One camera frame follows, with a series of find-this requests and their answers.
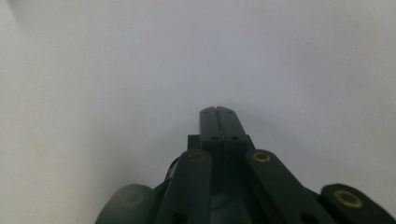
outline white surface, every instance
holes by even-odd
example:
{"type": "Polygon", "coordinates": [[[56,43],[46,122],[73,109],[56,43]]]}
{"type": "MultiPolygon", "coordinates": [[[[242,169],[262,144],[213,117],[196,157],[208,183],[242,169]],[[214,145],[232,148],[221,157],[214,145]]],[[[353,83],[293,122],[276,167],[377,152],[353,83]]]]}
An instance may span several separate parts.
{"type": "Polygon", "coordinates": [[[307,187],[396,216],[395,1],[1,1],[0,223],[93,223],[236,111],[307,187]]]}

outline black mechanical arm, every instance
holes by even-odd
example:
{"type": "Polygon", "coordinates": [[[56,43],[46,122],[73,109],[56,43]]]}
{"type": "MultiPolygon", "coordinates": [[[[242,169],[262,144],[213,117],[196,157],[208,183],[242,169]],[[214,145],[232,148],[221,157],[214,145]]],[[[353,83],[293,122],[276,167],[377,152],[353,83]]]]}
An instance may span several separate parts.
{"type": "Polygon", "coordinates": [[[96,224],[396,223],[352,187],[306,189],[273,153],[256,149],[235,112],[209,107],[200,134],[170,166],[161,185],[129,185],[96,224]]]}

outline hole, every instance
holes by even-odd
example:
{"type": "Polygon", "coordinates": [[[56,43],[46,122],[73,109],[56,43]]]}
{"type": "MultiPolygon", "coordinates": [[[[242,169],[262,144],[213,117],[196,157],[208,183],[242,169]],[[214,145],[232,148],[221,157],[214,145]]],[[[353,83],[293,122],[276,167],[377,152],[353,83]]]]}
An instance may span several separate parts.
{"type": "Polygon", "coordinates": [[[135,207],[143,202],[143,194],[140,191],[134,190],[123,197],[125,206],[135,207]]]}
{"type": "Polygon", "coordinates": [[[253,159],[255,161],[269,161],[269,160],[271,160],[271,157],[266,153],[256,152],[253,154],[253,159]]]}
{"type": "Polygon", "coordinates": [[[174,213],[172,215],[172,223],[173,224],[186,224],[189,221],[189,217],[187,217],[183,213],[174,213]]]}
{"type": "Polygon", "coordinates": [[[338,202],[345,206],[353,208],[360,208],[363,206],[363,201],[358,196],[347,190],[339,189],[334,193],[334,196],[338,202]]]}
{"type": "Polygon", "coordinates": [[[319,224],[319,220],[312,214],[302,213],[300,220],[305,224],[319,224]]]}
{"type": "Polygon", "coordinates": [[[204,154],[201,152],[192,152],[189,154],[190,161],[201,161],[204,159],[204,154]]]}

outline gray background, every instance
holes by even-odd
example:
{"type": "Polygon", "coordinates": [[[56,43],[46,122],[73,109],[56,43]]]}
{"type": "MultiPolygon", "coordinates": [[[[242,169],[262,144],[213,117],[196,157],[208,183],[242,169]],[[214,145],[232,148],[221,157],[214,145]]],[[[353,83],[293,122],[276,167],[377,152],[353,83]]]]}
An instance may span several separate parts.
{"type": "Polygon", "coordinates": [[[93,223],[212,105],[396,216],[395,1],[2,0],[0,41],[0,223],[93,223]]]}

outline black plastic part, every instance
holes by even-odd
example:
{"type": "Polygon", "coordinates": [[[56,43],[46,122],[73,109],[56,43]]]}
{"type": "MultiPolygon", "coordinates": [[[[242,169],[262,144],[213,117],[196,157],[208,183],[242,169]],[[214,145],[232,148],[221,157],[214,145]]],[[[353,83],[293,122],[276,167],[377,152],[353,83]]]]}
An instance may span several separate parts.
{"type": "Polygon", "coordinates": [[[273,153],[251,150],[246,163],[250,186],[272,223],[335,223],[273,153]]]}
{"type": "Polygon", "coordinates": [[[148,224],[154,201],[155,193],[149,187],[126,186],[113,195],[95,224],[148,224]]]}
{"type": "Polygon", "coordinates": [[[339,223],[396,223],[382,207],[362,192],[346,185],[324,187],[319,201],[339,223]]]}
{"type": "Polygon", "coordinates": [[[211,156],[205,151],[181,154],[154,223],[209,223],[211,168],[211,156]]]}

